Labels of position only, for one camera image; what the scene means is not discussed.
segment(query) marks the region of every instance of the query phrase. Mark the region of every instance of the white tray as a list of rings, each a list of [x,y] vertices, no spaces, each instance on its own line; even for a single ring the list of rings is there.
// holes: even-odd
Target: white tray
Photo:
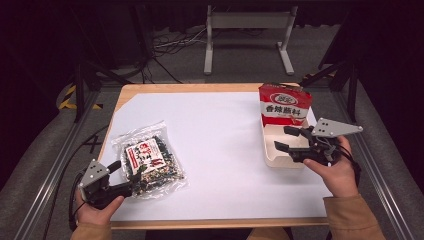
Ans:
[[[306,120],[302,126],[309,127],[316,125],[316,119],[312,109],[309,109]],[[309,147],[308,140],[303,136],[292,136],[284,133],[285,125],[267,124],[262,128],[264,146],[265,146],[265,162],[269,167],[275,168],[303,168],[303,163],[293,162],[288,153],[279,151],[275,148],[274,141],[278,141],[289,145],[291,148]]]

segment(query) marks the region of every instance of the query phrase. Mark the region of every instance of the seaweed snack package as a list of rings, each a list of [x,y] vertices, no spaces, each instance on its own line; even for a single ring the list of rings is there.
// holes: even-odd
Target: seaweed snack package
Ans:
[[[302,125],[306,119],[312,96],[301,87],[278,83],[264,83],[259,87],[262,124]]]
[[[187,185],[164,122],[133,130],[112,144],[122,162],[125,179],[135,183],[133,197],[158,198]]]

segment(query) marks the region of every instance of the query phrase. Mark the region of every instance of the plastic bag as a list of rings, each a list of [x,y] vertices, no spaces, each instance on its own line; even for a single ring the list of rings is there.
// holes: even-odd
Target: plastic bag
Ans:
[[[165,122],[135,129],[112,140],[123,176],[135,183],[133,197],[158,198],[187,185],[168,141]]]

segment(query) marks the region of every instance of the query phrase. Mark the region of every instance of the sleeve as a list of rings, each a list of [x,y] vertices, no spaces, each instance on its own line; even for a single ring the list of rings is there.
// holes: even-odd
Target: sleeve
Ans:
[[[334,240],[385,239],[380,226],[361,195],[324,198]]]
[[[95,225],[89,223],[79,223],[73,232],[71,240],[111,240],[112,230],[109,225]]]

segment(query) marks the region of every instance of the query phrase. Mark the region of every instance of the human hand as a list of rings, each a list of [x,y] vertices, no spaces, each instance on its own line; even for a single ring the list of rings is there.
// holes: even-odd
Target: human hand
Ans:
[[[350,153],[349,141],[344,136],[339,136],[337,139],[340,145]],[[325,185],[334,197],[352,197],[359,194],[352,163],[343,155],[340,156],[337,164],[331,167],[321,165],[311,159],[305,159],[303,163],[322,177]]]
[[[84,204],[84,201],[81,197],[81,192],[76,190],[75,192],[77,207]],[[108,225],[110,223],[110,218],[116,212],[116,210],[124,202],[124,197],[119,196],[115,198],[107,207],[102,210],[90,206],[88,203],[81,206],[78,209],[78,222],[80,223],[91,223],[96,225]]]

